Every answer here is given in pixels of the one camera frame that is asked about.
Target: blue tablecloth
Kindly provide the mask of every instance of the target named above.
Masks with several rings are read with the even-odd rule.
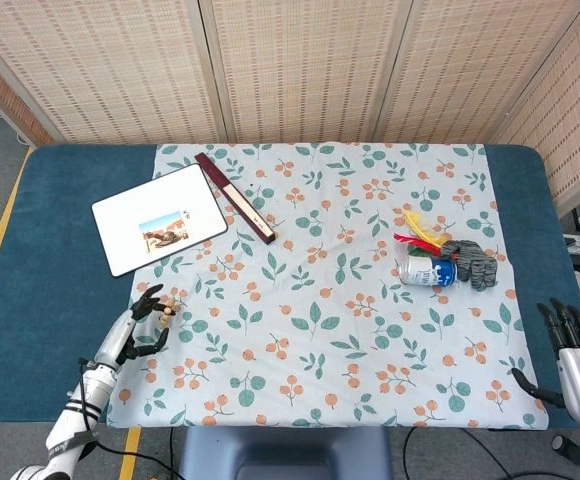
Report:
[[[543,163],[532,149],[486,146],[535,372],[559,380],[537,302],[580,306]],[[28,160],[0,251],[0,421],[54,420],[128,305],[132,274],[108,270],[91,204],[151,179],[155,146],[43,147]],[[550,409],[551,426],[568,426]]]

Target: white tablet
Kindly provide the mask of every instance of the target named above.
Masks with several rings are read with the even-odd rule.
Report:
[[[228,229],[197,164],[92,204],[117,277]]]

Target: can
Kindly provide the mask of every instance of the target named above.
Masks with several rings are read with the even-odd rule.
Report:
[[[399,265],[403,283],[447,287],[457,280],[457,266],[450,260],[408,255]]]

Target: picture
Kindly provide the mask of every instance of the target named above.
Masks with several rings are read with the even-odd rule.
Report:
[[[190,218],[187,212],[179,211],[163,215],[145,223],[139,224],[139,230],[143,235],[143,241],[147,253],[152,253],[160,248],[167,247],[179,240],[188,238],[184,216]]]

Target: white floral cloth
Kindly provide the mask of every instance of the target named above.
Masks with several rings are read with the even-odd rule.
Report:
[[[127,362],[118,427],[547,427],[481,145],[163,145],[155,177],[205,152],[267,219],[265,245],[220,193],[227,233],[137,270],[175,303],[166,350]],[[403,285],[393,233],[420,212],[498,260],[497,285]],[[158,313],[136,327],[153,343]]]

